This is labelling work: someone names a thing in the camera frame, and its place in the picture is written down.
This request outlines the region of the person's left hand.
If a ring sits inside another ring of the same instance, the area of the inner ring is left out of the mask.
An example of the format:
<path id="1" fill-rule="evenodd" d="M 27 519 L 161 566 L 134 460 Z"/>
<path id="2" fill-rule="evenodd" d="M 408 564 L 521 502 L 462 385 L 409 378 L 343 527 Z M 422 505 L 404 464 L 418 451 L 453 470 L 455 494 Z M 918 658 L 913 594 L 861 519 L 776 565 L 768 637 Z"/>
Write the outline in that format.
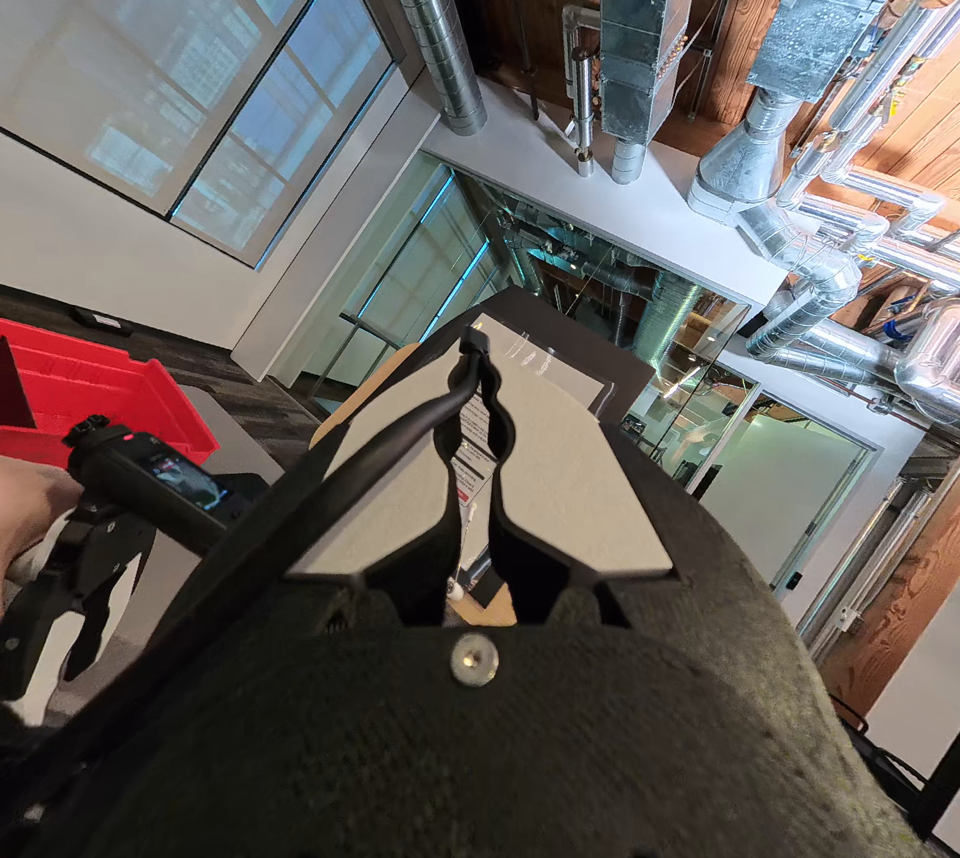
<path id="1" fill-rule="evenodd" d="M 12 562 L 77 506 L 82 486 L 66 470 L 1 457 L 1 580 Z"/>

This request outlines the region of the black floor device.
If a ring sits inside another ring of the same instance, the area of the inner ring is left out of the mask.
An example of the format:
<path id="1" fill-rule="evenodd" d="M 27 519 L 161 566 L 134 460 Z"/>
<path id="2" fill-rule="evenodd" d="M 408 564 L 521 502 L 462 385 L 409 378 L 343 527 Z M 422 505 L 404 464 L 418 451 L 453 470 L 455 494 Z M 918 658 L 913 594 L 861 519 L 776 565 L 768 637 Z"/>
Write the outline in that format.
<path id="1" fill-rule="evenodd" d="M 122 337 L 129 337 L 134 334 L 135 331 L 129 322 L 86 308 L 72 306 L 69 308 L 69 314 L 75 322 L 90 329 L 120 335 Z"/>

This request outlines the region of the spiral metal duct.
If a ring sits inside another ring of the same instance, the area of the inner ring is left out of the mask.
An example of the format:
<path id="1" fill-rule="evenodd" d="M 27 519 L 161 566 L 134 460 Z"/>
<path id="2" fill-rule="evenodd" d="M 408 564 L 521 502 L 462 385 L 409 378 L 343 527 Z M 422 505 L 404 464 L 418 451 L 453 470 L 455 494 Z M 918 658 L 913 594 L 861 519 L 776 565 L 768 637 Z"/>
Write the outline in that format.
<path id="1" fill-rule="evenodd" d="M 488 120 L 454 0 L 399 0 L 452 132 L 470 136 Z"/>

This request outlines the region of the glass partition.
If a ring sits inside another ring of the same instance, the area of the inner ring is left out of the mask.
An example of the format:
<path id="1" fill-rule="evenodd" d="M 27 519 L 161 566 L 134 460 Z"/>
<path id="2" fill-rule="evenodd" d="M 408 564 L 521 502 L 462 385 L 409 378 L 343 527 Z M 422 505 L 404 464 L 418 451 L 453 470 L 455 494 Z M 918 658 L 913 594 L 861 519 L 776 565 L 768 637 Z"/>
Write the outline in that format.
<path id="1" fill-rule="evenodd" d="M 415 154 L 315 306 L 293 385 L 306 408 L 330 417 L 393 352 L 515 284 L 495 224 L 466 176 Z"/>

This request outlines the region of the red plastic bin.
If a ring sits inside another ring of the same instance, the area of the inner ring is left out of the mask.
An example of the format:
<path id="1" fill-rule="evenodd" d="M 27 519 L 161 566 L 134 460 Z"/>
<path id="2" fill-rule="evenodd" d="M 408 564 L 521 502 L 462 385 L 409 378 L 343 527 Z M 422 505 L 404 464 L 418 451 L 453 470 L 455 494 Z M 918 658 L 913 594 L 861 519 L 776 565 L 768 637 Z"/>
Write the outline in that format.
<path id="1" fill-rule="evenodd" d="M 149 432 L 198 465 L 220 447 L 160 361 L 1 321 L 1 454 L 66 468 L 64 437 L 91 415 Z"/>

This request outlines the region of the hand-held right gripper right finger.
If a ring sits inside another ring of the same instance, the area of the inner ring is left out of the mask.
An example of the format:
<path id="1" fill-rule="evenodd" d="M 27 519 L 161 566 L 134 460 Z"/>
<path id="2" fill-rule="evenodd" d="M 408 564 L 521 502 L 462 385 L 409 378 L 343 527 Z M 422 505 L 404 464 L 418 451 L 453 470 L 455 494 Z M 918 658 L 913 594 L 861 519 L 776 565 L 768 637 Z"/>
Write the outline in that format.
<path id="1" fill-rule="evenodd" d="M 517 622 L 629 624 L 611 584 L 674 565 L 596 415 L 616 383 L 536 347 L 489 360 L 488 548 Z"/>

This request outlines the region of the frosted glass door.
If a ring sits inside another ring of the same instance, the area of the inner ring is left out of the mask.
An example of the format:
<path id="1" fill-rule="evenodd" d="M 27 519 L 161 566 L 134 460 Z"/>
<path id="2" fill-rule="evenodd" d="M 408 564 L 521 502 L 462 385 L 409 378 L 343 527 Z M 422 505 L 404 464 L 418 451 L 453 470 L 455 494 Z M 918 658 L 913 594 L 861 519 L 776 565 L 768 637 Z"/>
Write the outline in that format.
<path id="1" fill-rule="evenodd" d="M 782 597 L 876 454 L 757 393 L 707 458 L 692 493 Z"/>

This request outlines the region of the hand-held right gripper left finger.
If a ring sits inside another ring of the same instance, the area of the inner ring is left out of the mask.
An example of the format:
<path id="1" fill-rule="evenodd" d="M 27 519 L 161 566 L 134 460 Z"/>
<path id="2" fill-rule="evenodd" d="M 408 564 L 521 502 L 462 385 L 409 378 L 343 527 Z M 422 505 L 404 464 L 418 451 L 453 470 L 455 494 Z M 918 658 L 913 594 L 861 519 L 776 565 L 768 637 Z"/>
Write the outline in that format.
<path id="1" fill-rule="evenodd" d="M 451 346 L 393 385 L 382 384 L 345 423 L 346 433 L 324 478 L 378 432 L 421 404 L 450 391 L 461 354 Z M 459 433 L 428 432 L 287 572 L 314 581 L 384 592 L 402 624 L 441 626 L 448 579 L 461 550 L 459 497 L 447 457 Z"/>

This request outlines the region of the wooden instruction board stand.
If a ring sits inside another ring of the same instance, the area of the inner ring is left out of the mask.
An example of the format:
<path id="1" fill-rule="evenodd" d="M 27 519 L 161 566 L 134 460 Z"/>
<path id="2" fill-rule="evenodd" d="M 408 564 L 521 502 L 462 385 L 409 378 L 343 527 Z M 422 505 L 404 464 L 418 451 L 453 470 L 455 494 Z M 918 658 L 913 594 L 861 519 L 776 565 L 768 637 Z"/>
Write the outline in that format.
<path id="1" fill-rule="evenodd" d="M 393 385 L 423 364 L 438 358 L 451 346 L 458 348 L 461 337 L 466 337 L 488 349 L 488 358 L 485 367 L 482 368 L 482 377 L 476 391 L 470 393 L 467 402 L 462 406 L 461 411 L 451 418 L 448 426 L 428 431 L 434 433 L 435 443 L 438 449 L 441 449 L 441 433 L 450 433 L 454 421 L 457 421 L 460 426 L 459 433 L 448 444 L 449 452 L 446 454 L 451 460 L 461 515 L 460 557 L 450 577 L 453 577 L 462 566 L 478 564 L 482 553 L 486 553 L 487 572 L 498 576 L 489 549 L 491 483 L 497 469 L 497 459 L 489 447 L 489 411 L 484 403 L 482 390 L 484 377 L 490 370 L 490 353 L 495 349 L 506 351 L 512 347 L 536 347 L 552 350 L 567 364 L 615 382 L 616 390 L 612 399 L 603 411 L 597 410 L 596 415 L 606 428 L 610 445 L 642 501 L 636 486 L 638 476 L 631 471 L 629 463 L 620 461 L 618 446 L 614 445 L 614 440 L 618 434 L 616 420 L 625 416 L 628 406 L 642 388 L 643 381 L 649 377 L 651 369 L 648 366 L 631 359 L 627 352 L 616 348 L 581 324 L 563 318 L 557 310 L 516 288 L 509 289 L 494 299 L 484 302 L 477 311 L 466 313 L 462 321 L 454 321 L 446 327 L 445 332 L 444 336 L 429 339 L 419 345 L 375 390 L 365 397 L 355 411 L 368 399 L 376 396 L 382 384 Z M 461 354 L 459 366 L 450 374 L 450 391 L 466 376 L 467 365 L 462 360 L 461 351 L 459 352 Z M 347 432 L 346 422 L 349 418 L 343 425 L 343 435 Z M 621 580 L 611 583 L 611 588 L 618 600 L 615 585 L 619 583 L 626 583 L 631 590 L 634 585 L 645 585 L 659 580 Z M 519 624 L 514 611 L 512 613 L 514 622 Z M 606 635 L 623 636 L 631 628 L 630 622 L 627 625 L 600 625 L 594 622 L 583 623 L 570 620 L 550 621 L 539 625 L 520 625 L 525 628 L 555 626 L 562 629 L 576 629 L 578 636 L 597 635 L 600 629 L 603 629 Z"/>

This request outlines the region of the rectangular metal duct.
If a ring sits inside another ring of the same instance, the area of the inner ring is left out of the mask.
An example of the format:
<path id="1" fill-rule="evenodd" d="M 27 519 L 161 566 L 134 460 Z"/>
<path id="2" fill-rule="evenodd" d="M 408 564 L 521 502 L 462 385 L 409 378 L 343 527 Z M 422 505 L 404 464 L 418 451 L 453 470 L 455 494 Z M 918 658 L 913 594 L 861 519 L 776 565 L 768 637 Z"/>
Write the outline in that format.
<path id="1" fill-rule="evenodd" d="M 699 161 L 688 205 L 733 226 L 737 213 L 780 186 L 786 131 L 819 100 L 887 0 L 780 0 L 747 81 L 744 119 Z"/>
<path id="2" fill-rule="evenodd" d="M 630 184 L 671 111 L 692 0 L 600 0 L 602 129 L 615 139 L 610 174 Z"/>

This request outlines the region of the silver insulated pipes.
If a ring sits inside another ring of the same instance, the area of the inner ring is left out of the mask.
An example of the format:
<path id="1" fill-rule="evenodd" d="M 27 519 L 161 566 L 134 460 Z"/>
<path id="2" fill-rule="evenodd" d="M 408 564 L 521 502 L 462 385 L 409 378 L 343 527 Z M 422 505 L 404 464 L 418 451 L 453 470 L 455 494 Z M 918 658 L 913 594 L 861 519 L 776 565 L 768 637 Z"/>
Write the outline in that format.
<path id="1" fill-rule="evenodd" d="M 799 155 L 774 198 L 739 214 L 761 255 L 794 276 L 748 339 L 751 356 L 823 378 L 885 387 L 928 420 L 958 427 L 958 257 L 916 233 L 945 204 L 916 184 L 857 168 L 857 153 L 885 125 L 894 99 L 958 29 L 957 0 L 910 0 L 825 131 Z M 839 326 L 862 268 L 880 262 L 922 278 L 934 300 L 907 324 L 904 351 Z"/>

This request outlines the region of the large window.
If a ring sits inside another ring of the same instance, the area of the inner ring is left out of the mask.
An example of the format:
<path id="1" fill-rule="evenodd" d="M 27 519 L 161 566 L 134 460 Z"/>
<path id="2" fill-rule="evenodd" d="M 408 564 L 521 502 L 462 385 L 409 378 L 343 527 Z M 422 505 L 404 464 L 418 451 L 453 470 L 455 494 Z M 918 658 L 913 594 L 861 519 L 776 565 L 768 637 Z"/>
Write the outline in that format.
<path id="1" fill-rule="evenodd" d="M 394 66 L 366 0 L 2 0 L 2 134 L 256 268 Z"/>

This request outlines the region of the thin silver pipe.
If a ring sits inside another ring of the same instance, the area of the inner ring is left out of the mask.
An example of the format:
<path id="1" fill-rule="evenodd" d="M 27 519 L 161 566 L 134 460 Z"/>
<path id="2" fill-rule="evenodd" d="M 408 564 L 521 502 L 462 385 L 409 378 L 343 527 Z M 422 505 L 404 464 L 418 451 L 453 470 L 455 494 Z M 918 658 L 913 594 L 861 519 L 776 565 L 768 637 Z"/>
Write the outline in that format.
<path id="1" fill-rule="evenodd" d="M 567 132 L 575 139 L 578 174 L 586 179 L 594 172 L 594 49 L 583 43 L 582 32 L 599 32 L 599 8 L 585 3 L 568 3 L 561 11 L 561 26 L 565 88 L 573 107 Z"/>

